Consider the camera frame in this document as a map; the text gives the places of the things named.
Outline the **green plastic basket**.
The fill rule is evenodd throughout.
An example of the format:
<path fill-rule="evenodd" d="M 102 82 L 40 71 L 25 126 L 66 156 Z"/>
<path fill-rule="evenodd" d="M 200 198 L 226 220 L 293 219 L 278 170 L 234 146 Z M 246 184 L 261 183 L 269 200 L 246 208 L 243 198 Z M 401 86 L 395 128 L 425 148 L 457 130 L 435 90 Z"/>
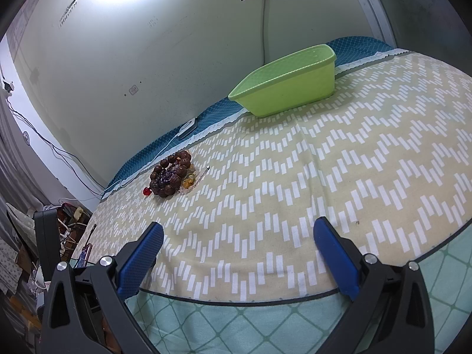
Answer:
<path fill-rule="evenodd" d="M 257 117 L 328 98 L 335 91 L 335 61 L 330 46 L 311 46 L 251 72 L 228 98 Z"/>

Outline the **amber and purple bead jewelry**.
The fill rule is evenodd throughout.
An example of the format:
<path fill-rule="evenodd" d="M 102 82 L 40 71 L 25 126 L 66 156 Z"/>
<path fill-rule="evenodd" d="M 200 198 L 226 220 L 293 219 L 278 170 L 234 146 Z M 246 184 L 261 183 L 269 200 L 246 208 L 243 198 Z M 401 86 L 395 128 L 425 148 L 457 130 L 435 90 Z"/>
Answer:
<path fill-rule="evenodd" d="M 188 194 L 193 189 L 195 189 L 199 183 L 203 180 L 203 178 L 209 172 L 210 167 L 205 167 L 202 171 L 195 170 L 193 173 L 187 175 L 184 180 L 182 181 L 181 187 L 179 188 L 180 194 Z"/>

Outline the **cluttered items on floor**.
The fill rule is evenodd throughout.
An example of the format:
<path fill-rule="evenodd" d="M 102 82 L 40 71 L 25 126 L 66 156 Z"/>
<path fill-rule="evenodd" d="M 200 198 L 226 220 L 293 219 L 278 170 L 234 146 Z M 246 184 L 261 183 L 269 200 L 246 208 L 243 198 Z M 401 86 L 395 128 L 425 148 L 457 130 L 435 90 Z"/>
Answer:
<path fill-rule="evenodd" d="M 82 207 L 76 207 L 67 202 L 61 206 L 54 206 L 50 209 L 57 209 L 61 261 L 68 262 L 71 260 L 73 251 L 77 247 L 79 240 L 82 238 L 82 235 L 86 230 L 91 214 Z M 31 264 L 34 265 L 33 272 L 30 276 L 29 286 L 31 287 L 31 292 L 33 292 L 36 297 L 37 317 L 41 319 L 44 309 L 44 299 L 50 286 L 50 281 L 44 281 L 39 262 L 35 237 L 35 213 L 33 213 L 32 216 L 28 216 L 13 207 L 11 204 L 7 204 L 6 214 L 18 234 Z"/>

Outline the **mint diamond patterned sheet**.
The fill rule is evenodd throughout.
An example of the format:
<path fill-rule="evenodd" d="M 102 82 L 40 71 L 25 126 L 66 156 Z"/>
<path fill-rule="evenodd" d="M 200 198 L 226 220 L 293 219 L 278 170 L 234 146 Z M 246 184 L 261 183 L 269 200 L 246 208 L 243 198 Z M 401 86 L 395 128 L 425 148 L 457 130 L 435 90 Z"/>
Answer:
<path fill-rule="evenodd" d="M 419 263 L 445 353 L 471 314 L 471 227 Z M 210 306 L 140 292 L 126 302 L 160 353 L 315 353 L 346 311 L 338 292 L 291 304 Z"/>

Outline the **chevron patterned beige blanket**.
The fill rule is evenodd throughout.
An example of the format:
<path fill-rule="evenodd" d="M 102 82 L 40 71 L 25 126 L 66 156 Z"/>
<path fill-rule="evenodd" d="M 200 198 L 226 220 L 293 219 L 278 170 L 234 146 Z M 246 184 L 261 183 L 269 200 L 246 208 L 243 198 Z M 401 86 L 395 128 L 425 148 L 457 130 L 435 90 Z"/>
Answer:
<path fill-rule="evenodd" d="M 471 218 L 471 78 L 408 53 L 337 79 L 328 99 L 240 117 L 189 149 L 201 181 L 145 196 L 147 174 L 107 197 L 86 239 L 116 254 L 156 221 L 152 292 L 220 302 L 291 299 L 335 286 L 317 218 L 363 253 L 403 265 Z"/>

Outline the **white controller box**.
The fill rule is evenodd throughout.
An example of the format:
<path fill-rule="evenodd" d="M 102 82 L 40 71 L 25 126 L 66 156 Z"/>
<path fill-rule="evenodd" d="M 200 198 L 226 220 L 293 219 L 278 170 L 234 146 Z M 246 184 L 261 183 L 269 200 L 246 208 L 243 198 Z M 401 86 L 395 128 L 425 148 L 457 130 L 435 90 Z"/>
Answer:
<path fill-rule="evenodd" d="M 198 125 L 198 119 L 196 117 L 191 118 L 188 122 L 183 124 L 179 129 L 177 136 L 179 138 L 186 137 L 189 133 L 192 133 L 195 127 Z"/>

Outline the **teal quilted mattress pad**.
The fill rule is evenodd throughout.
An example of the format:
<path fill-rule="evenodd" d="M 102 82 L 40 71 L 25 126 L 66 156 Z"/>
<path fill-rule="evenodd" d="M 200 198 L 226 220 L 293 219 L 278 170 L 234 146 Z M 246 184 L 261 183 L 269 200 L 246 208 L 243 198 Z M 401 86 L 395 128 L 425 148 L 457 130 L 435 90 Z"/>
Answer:
<path fill-rule="evenodd" d="M 377 53 L 384 53 L 394 50 L 393 46 L 366 36 L 340 37 L 326 43 L 336 54 L 335 65 L 337 67 L 351 62 L 357 62 L 363 58 L 371 57 Z M 105 199 L 111 192 L 116 191 L 135 179 L 141 171 L 150 167 L 152 161 L 162 153 L 167 153 L 176 148 L 191 145 L 200 137 L 204 137 L 212 130 L 217 130 L 229 122 L 241 117 L 246 110 L 237 102 L 223 98 L 212 106 L 205 109 L 199 116 L 198 125 L 192 133 L 184 138 L 179 138 L 177 133 L 179 127 L 163 134 L 144 149 L 136 153 L 118 170 L 108 188 L 102 194 Z"/>

